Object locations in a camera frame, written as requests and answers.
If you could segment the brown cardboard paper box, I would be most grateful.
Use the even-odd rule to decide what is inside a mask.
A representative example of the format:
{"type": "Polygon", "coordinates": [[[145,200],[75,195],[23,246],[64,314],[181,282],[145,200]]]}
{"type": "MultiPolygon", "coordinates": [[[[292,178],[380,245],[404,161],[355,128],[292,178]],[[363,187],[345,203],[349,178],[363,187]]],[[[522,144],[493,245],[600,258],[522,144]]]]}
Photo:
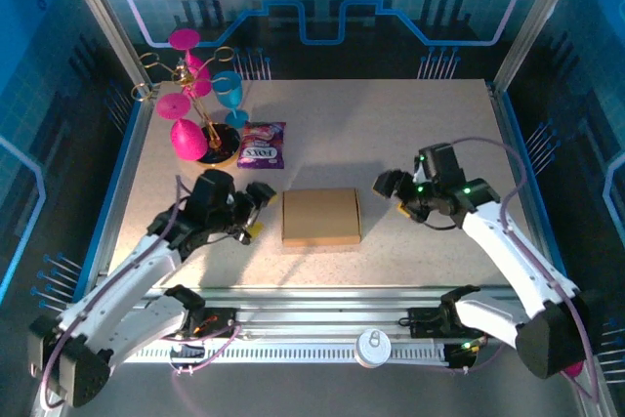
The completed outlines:
{"type": "Polygon", "coordinates": [[[285,247],[356,245],[362,240],[355,188],[292,189],[282,194],[285,247]]]}

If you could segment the pink plastic goblet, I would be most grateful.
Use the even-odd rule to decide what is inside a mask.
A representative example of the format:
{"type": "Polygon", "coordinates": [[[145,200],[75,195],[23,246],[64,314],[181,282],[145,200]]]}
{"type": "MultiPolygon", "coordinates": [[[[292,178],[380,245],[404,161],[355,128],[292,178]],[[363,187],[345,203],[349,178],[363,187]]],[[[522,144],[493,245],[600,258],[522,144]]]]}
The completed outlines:
{"type": "Polygon", "coordinates": [[[169,93],[160,98],[157,114],[172,122],[170,140],[177,156],[186,161],[196,161],[208,150],[208,141],[199,125],[186,119],[191,108],[190,98],[183,93],[169,93]]]}
{"type": "Polygon", "coordinates": [[[188,28],[177,30],[169,37],[171,47],[185,53],[176,66],[175,77],[191,98],[203,98],[212,90],[208,67],[191,51],[199,41],[199,33],[188,28]]]}

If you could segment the small controller board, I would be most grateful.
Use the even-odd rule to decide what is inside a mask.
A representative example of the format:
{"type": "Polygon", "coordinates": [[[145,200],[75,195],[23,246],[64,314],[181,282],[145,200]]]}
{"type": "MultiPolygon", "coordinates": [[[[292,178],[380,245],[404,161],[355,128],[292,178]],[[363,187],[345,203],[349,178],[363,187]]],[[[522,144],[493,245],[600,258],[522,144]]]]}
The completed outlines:
{"type": "Polygon", "coordinates": [[[171,342],[169,358],[173,362],[200,361],[206,355],[202,343],[171,342]]]}
{"type": "Polygon", "coordinates": [[[476,341],[457,344],[446,344],[443,348],[447,367],[454,370],[472,368],[478,360],[482,344],[476,341]]]}

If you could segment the purple candy bag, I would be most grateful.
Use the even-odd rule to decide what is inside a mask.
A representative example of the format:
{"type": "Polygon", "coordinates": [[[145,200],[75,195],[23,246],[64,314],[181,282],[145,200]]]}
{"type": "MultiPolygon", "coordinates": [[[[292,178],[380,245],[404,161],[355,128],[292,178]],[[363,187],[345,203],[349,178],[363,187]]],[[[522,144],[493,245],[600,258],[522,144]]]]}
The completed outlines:
{"type": "Polygon", "coordinates": [[[248,122],[243,127],[237,167],[283,169],[285,122],[248,122]]]}

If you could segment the aluminium side rail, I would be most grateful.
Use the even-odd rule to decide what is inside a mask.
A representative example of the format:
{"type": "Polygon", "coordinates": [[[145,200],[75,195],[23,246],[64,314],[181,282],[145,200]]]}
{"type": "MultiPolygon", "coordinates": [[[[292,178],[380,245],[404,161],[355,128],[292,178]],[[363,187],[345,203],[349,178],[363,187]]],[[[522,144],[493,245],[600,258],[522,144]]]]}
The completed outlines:
{"type": "Polygon", "coordinates": [[[87,280],[107,272],[135,180],[158,92],[133,107],[84,264],[87,280]]]}
{"type": "Polygon", "coordinates": [[[549,220],[512,102],[507,92],[497,95],[493,92],[491,82],[487,82],[486,85],[502,140],[517,152],[525,169],[526,182],[520,189],[518,198],[528,226],[529,237],[555,268],[562,274],[566,274],[561,250],[549,220]]]}

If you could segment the aluminium frame cross rail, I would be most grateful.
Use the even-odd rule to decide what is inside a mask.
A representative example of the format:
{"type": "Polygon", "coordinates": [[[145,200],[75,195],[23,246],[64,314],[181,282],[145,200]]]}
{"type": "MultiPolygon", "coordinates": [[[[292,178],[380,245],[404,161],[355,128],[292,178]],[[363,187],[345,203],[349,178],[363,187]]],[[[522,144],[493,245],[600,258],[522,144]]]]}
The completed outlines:
{"type": "MultiPolygon", "coordinates": [[[[481,288],[485,295],[517,309],[521,302],[510,288],[481,288]]],[[[194,342],[185,337],[188,314],[197,309],[238,309],[236,324],[266,340],[338,341],[367,327],[411,338],[398,325],[411,308],[438,308],[449,292],[435,288],[217,288],[156,289],[124,313],[106,335],[106,346],[133,351],[159,339],[194,342]]]]}

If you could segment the blue plastic goblet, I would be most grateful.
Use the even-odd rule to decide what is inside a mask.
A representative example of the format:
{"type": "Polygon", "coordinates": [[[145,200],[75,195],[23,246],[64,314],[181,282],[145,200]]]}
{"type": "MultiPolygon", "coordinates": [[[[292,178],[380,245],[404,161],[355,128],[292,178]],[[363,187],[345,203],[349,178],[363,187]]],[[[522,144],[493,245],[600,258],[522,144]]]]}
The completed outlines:
{"type": "Polygon", "coordinates": [[[229,110],[226,123],[235,129],[242,129],[249,115],[240,108],[243,100],[241,75],[235,71],[219,72],[212,79],[212,88],[219,103],[229,110]]]}

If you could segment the white pull-tab can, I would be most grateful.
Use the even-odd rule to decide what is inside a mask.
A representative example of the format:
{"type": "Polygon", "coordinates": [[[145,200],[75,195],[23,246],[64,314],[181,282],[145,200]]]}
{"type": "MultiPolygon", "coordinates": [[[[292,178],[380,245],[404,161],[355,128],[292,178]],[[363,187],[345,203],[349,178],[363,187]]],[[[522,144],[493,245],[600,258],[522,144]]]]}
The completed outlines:
{"type": "Polygon", "coordinates": [[[380,329],[366,329],[355,341],[354,358],[365,368],[377,368],[391,357],[392,344],[380,329]]]}

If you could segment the aluminium frame post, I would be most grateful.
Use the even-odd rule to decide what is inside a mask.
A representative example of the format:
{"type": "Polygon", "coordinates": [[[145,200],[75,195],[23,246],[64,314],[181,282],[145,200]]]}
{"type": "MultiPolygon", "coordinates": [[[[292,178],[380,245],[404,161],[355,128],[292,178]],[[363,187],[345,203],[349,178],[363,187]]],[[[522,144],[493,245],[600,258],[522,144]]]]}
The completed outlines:
{"type": "Polygon", "coordinates": [[[110,3],[108,0],[85,0],[85,2],[133,83],[132,97],[140,101],[145,100],[150,93],[151,80],[110,3]]]}
{"type": "Polygon", "coordinates": [[[535,0],[508,54],[493,80],[493,92],[502,95],[513,82],[531,47],[560,0],[535,0]]]}

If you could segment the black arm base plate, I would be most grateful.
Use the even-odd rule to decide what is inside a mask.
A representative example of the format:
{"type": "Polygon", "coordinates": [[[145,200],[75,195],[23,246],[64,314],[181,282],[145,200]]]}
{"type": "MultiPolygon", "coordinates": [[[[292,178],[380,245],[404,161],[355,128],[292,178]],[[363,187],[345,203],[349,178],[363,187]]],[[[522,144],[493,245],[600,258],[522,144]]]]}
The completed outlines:
{"type": "Polygon", "coordinates": [[[482,331],[464,326],[444,308],[411,308],[398,322],[412,339],[477,339],[482,331]]]}
{"type": "Polygon", "coordinates": [[[192,340],[226,337],[237,321],[238,309],[204,307],[192,311],[184,326],[185,337],[192,340]]]}

